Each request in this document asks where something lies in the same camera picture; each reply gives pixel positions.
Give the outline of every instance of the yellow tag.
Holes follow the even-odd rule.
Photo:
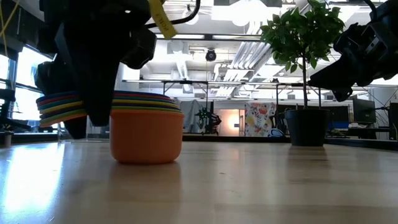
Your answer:
[[[154,19],[157,27],[164,36],[164,39],[170,40],[172,37],[177,35],[177,31],[174,29],[173,24],[167,18],[166,13],[163,9],[163,5],[160,0],[149,0],[150,14]]]

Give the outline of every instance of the potted plant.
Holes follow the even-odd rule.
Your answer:
[[[323,145],[329,111],[307,108],[307,65],[315,68],[318,60],[329,61],[332,43],[344,28],[338,7],[330,8],[316,0],[308,3],[312,8],[304,16],[298,8],[291,9],[280,17],[273,15],[268,25],[261,27],[261,41],[271,45],[275,62],[291,73],[298,68],[303,71],[304,110],[285,113],[294,146]]]

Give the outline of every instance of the table surface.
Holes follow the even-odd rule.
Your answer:
[[[108,143],[0,150],[0,223],[396,223],[398,154],[344,146],[185,142],[123,166]]]

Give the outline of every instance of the plant stem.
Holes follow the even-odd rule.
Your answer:
[[[305,64],[305,56],[303,56],[303,93],[304,93],[304,109],[308,107],[307,98],[307,65]]]

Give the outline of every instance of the orange bowl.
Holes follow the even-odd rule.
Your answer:
[[[121,163],[163,164],[181,153],[183,114],[151,110],[112,110],[112,156]]]

